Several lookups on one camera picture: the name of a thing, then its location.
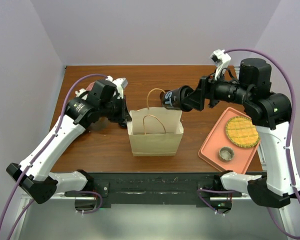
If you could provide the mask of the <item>black takeout coffee cup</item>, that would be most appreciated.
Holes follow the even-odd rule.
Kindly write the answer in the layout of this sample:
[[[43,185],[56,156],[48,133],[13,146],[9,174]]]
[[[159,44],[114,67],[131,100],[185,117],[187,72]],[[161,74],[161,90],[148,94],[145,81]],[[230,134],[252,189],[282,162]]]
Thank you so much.
[[[187,108],[182,103],[182,100],[185,98],[186,90],[187,86],[182,86],[163,93],[160,97],[162,107],[167,110],[186,111]]]

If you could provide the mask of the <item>yellow paper bag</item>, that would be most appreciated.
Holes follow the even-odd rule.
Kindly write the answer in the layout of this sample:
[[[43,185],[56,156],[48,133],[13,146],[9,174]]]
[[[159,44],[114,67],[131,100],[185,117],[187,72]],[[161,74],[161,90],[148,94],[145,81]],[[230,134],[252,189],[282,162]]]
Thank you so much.
[[[127,133],[134,157],[175,156],[184,134],[181,110],[146,107],[130,110]]]

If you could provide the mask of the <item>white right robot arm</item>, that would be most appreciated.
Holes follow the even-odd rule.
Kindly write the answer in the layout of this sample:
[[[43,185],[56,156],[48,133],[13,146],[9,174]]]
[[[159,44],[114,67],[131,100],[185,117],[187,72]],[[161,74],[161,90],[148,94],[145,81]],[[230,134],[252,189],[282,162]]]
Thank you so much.
[[[214,177],[211,191],[220,197],[234,192],[248,194],[259,206],[285,207],[291,199],[300,199],[300,179],[289,131],[293,123],[291,101],[271,91],[272,67],[264,59],[243,59],[238,79],[226,81],[225,70],[220,67],[201,77],[194,89],[180,87],[173,98],[175,104],[184,112],[203,110],[205,100],[210,108],[220,101],[242,105],[258,132],[267,172],[248,175],[224,171]]]

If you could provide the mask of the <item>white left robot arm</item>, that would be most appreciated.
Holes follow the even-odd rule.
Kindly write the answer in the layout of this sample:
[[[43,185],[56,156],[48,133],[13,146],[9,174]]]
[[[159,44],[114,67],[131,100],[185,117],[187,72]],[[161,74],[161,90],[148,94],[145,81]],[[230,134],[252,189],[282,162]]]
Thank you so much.
[[[6,171],[38,204],[54,194],[77,191],[89,196],[94,179],[84,170],[52,173],[51,170],[70,144],[101,118],[124,125],[132,120],[126,105],[126,78],[96,80],[90,90],[80,89],[66,100],[48,135],[21,163],[11,163]]]

